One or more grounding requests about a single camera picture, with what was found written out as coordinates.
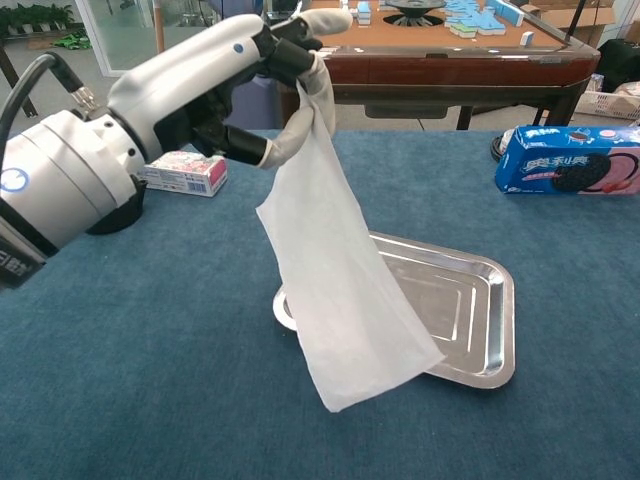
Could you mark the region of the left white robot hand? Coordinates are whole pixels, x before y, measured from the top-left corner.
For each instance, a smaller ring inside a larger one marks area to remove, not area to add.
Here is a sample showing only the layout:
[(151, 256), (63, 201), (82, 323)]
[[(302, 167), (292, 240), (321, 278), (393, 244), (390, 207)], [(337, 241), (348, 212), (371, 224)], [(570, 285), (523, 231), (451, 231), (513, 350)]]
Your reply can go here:
[[(221, 153), (262, 169), (283, 165), (316, 123), (335, 127), (333, 87), (318, 39), (351, 25), (351, 14), (340, 8), (311, 9), (275, 26), (241, 14), (142, 63), (108, 95), (107, 109), (126, 134), (125, 153), (150, 162), (191, 144), (205, 155)], [(256, 76), (299, 89), (299, 109), (273, 140), (225, 122), (234, 89)]]

